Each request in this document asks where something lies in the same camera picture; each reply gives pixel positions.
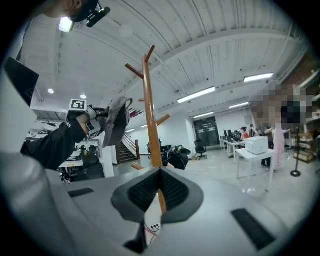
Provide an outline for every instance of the wooden coat rack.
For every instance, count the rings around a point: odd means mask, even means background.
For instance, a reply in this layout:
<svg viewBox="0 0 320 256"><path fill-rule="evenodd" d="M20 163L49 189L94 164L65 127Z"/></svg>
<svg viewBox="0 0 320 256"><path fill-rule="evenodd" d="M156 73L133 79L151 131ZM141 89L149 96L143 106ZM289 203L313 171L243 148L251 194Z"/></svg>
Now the wooden coat rack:
<svg viewBox="0 0 320 256"><path fill-rule="evenodd" d="M149 71L149 59L154 50L155 50L155 46L153 45L149 50L148 54L145 54L142 57L143 73L140 73L138 70L136 70L133 66L131 66L128 63L125 65L125 67L143 80L144 98L139 99L139 102L144 102L145 104L146 123L148 125L147 128L148 128L148 135L149 135L152 166L162 167L163 164L162 164L162 156L161 156L157 126L159 126L164 121L166 121L170 117L170 115L167 114L161 119L159 119L158 121L156 121L156 118L155 118L154 100L152 96L150 71ZM137 163L133 163L132 167L135 168L136 170L141 170L144 168ZM158 195L159 195L161 211L162 211L162 214L164 214L167 211L166 202L165 202L164 195L160 189L158 191Z"/></svg>

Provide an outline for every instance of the staircase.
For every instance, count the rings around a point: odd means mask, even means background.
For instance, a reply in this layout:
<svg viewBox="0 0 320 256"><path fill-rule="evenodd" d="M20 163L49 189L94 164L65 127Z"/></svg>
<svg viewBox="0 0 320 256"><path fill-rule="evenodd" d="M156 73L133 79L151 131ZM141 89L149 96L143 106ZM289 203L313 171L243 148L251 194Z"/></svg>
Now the staircase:
<svg viewBox="0 0 320 256"><path fill-rule="evenodd" d="M125 144L121 141L117 146L118 155L119 155L119 163L123 164L126 162L132 162L137 160L136 156L133 155L129 149L125 146Z"/></svg>

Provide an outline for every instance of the stair railing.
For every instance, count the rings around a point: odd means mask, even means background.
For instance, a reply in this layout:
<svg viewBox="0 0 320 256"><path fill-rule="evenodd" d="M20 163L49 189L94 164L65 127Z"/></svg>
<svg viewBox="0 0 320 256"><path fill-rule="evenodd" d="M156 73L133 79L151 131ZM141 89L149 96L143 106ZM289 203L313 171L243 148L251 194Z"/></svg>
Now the stair railing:
<svg viewBox="0 0 320 256"><path fill-rule="evenodd" d="M138 159L140 160L140 151L139 151L139 143L136 139L133 142L126 134L122 138L122 143L127 147L127 149Z"/></svg>

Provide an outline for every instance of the white printer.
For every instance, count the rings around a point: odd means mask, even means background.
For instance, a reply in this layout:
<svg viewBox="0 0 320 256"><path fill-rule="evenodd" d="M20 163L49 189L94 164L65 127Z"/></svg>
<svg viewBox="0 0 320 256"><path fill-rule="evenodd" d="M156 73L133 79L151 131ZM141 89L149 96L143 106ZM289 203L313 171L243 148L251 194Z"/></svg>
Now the white printer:
<svg viewBox="0 0 320 256"><path fill-rule="evenodd" d="M269 149L268 137L251 137L244 140L245 149L254 155L265 153Z"/></svg>

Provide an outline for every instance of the doorway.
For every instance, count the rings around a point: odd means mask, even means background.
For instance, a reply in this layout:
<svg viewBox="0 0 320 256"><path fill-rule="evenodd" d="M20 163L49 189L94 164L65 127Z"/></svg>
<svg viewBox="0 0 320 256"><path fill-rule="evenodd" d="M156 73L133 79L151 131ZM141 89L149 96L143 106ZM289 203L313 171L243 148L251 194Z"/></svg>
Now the doorway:
<svg viewBox="0 0 320 256"><path fill-rule="evenodd" d="M196 138L205 142L207 147L220 145L219 132L214 116L194 121L193 124Z"/></svg>

